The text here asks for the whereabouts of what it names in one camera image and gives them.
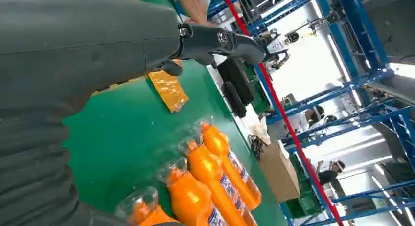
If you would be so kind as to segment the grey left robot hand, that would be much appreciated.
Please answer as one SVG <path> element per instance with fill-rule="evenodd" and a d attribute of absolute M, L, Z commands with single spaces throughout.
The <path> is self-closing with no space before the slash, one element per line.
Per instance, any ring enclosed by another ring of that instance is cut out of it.
<path fill-rule="evenodd" d="M 252 38 L 180 23 L 139 0 L 0 0 L 0 223 L 3 226 L 126 226 L 79 200 L 62 121 L 110 85 L 174 59 L 208 65 L 214 54 L 255 64 Z"/>

